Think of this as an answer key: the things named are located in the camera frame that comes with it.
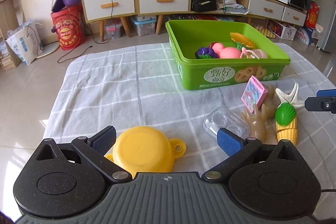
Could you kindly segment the green plastic storage box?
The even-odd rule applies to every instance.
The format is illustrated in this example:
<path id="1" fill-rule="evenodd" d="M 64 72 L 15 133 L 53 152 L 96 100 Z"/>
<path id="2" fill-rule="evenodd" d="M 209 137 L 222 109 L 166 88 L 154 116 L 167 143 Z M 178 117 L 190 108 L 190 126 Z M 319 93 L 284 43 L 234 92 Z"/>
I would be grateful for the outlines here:
<path id="1" fill-rule="evenodd" d="M 214 20 L 169 20 L 169 43 L 182 86 L 199 90 L 276 80 L 289 56 L 246 23 Z"/>

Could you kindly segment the black bag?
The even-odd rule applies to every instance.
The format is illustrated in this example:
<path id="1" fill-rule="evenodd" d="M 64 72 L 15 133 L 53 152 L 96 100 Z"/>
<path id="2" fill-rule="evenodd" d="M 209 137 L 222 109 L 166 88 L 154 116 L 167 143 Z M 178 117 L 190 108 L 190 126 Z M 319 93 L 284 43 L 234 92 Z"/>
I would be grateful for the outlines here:
<path id="1" fill-rule="evenodd" d="M 217 0 L 191 0 L 191 10 L 197 13 L 217 10 Z"/>

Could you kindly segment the yellow egg tray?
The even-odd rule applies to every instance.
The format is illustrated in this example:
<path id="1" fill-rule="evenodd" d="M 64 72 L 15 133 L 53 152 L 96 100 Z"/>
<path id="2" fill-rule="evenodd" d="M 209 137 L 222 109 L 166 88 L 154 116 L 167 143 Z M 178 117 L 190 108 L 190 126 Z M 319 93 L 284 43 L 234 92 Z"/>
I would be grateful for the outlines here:
<path id="1" fill-rule="evenodd" d="M 267 28 L 261 26 L 260 24 L 251 23 L 251 26 L 267 38 L 274 39 L 276 37 L 274 33 L 272 33 Z"/>

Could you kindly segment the pink toy book box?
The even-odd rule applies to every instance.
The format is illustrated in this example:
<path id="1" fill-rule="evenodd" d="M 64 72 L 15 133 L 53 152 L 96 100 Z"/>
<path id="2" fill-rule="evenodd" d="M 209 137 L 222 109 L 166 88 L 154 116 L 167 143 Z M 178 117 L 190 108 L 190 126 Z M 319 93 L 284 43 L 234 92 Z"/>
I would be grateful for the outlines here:
<path id="1" fill-rule="evenodd" d="M 250 113 L 254 112 L 254 107 L 260 107 L 268 94 L 264 85 L 255 77 L 251 76 L 247 82 L 241 100 Z"/>

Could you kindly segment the red printed bucket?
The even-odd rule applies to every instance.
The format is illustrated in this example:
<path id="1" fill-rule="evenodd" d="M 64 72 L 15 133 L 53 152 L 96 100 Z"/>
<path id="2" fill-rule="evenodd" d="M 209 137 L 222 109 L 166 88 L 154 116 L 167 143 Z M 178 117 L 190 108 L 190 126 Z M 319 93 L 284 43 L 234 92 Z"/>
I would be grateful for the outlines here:
<path id="1" fill-rule="evenodd" d="M 62 50 L 73 50 L 86 40 L 82 5 L 66 7 L 51 13 L 52 32 L 58 37 Z"/>

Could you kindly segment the clear plastic case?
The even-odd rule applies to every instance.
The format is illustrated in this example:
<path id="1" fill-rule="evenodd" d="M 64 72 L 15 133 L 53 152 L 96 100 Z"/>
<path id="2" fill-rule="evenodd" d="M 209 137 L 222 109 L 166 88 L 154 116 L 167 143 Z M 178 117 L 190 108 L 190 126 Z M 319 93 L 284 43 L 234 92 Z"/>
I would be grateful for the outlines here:
<path id="1" fill-rule="evenodd" d="M 206 116 L 203 127 L 207 133 L 214 136 L 217 136 L 220 128 L 226 128 L 243 139 L 247 138 L 250 133 L 247 123 L 224 106 L 216 108 Z"/>

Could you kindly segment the beige toy hand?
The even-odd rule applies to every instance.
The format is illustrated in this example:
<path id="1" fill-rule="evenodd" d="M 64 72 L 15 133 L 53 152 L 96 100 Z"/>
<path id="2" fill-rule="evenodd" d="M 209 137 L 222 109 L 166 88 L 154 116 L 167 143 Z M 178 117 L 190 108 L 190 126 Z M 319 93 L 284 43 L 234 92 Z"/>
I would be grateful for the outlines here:
<path id="1" fill-rule="evenodd" d="M 245 109 L 241 113 L 241 118 L 250 128 L 249 137 L 259 139 L 263 144 L 277 144 L 276 133 L 266 129 L 266 121 L 275 116 L 278 108 L 278 101 L 275 100 L 275 88 L 272 85 L 268 87 L 268 93 L 264 98 L 262 105 L 254 105 L 253 113 Z"/>

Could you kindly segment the white toy storage box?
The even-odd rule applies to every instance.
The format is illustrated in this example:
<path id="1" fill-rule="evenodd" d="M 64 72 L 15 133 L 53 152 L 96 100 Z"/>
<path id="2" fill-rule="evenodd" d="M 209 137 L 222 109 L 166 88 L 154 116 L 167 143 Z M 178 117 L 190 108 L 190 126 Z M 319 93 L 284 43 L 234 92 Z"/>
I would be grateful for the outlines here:
<path id="1" fill-rule="evenodd" d="M 270 30 L 273 34 L 282 40 L 293 41 L 297 29 L 290 24 L 281 23 L 272 19 L 269 19 L 266 28 Z"/>

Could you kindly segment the yellow toy corn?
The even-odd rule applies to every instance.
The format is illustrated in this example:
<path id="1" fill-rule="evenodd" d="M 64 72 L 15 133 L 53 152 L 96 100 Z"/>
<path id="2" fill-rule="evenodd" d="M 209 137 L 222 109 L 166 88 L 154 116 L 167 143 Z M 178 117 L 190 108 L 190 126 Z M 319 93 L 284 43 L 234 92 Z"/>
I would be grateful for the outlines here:
<path id="1" fill-rule="evenodd" d="M 290 103 L 282 103 L 275 112 L 277 140 L 289 140 L 297 143 L 297 112 Z"/>

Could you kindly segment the purple toy grapes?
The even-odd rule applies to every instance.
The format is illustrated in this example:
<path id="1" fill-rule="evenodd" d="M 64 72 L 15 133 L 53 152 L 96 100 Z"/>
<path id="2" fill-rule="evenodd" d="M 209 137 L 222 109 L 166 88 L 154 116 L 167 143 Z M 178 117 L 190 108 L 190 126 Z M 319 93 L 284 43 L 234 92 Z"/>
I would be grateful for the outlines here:
<path id="1" fill-rule="evenodd" d="M 195 52 L 196 59 L 218 59 L 218 54 L 212 49 L 207 47 L 200 47 Z"/>

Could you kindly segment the yellow toy pot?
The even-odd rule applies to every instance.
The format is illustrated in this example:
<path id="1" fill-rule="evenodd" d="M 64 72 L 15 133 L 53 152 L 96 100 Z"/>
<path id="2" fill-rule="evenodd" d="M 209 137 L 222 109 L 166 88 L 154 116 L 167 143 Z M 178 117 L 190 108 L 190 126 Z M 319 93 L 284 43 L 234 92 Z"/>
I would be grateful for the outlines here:
<path id="1" fill-rule="evenodd" d="M 181 139 L 168 139 L 152 127 L 137 126 L 123 132 L 105 157 L 128 171 L 132 177 L 140 172 L 170 173 L 174 163 L 186 153 Z"/>

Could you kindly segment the white paper shopping bag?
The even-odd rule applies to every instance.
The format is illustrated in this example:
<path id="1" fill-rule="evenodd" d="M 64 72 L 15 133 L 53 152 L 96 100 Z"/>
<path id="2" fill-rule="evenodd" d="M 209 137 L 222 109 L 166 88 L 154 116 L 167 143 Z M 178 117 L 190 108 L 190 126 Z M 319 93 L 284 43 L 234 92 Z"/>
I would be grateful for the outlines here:
<path id="1" fill-rule="evenodd" d="M 30 65 L 43 53 L 43 44 L 39 37 L 35 22 L 31 19 L 15 30 L 7 32 L 6 42 L 19 59 Z"/>

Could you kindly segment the white toy starfish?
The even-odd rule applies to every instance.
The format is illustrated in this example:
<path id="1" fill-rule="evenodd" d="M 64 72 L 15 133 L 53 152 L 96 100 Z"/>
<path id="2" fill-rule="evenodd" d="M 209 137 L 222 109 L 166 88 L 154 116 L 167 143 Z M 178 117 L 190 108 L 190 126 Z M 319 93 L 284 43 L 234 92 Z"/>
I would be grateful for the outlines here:
<path id="1" fill-rule="evenodd" d="M 295 109 L 300 109 L 304 107 L 304 102 L 298 99 L 298 92 L 299 92 L 298 83 L 294 84 L 294 87 L 292 88 L 290 93 L 285 93 L 279 88 L 276 88 L 275 92 L 281 103 L 289 103 Z"/>

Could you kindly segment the orange toy pot lid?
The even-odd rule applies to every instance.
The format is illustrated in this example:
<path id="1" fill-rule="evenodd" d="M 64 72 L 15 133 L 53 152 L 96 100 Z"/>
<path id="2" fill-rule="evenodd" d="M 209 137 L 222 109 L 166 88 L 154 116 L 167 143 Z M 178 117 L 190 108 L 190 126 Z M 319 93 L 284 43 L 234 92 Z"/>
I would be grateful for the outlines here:
<path id="1" fill-rule="evenodd" d="M 254 43 L 249 38 L 238 32 L 231 32 L 230 38 L 238 50 L 241 50 L 242 48 L 254 50 L 256 48 Z"/>

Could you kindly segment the wooden white drawer sideboard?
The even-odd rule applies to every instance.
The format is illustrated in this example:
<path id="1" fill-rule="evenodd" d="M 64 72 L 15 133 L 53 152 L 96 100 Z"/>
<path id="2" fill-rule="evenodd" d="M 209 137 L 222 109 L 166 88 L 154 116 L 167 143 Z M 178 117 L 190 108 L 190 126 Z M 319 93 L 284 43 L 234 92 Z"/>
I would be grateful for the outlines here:
<path id="1" fill-rule="evenodd" d="M 221 16 L 241 16 L 247 23 L 253 18 L 278 20 L 294 26 L 303 26 L 307 11 L 291 7 L 275 0 L 217 0 L 217 10 L 194 12 L 191 0 L 136 0 L 139 16 L 157 17 L 156 34 L 160 34 L 165 15 L 173 14 L 213 14 Z"/>

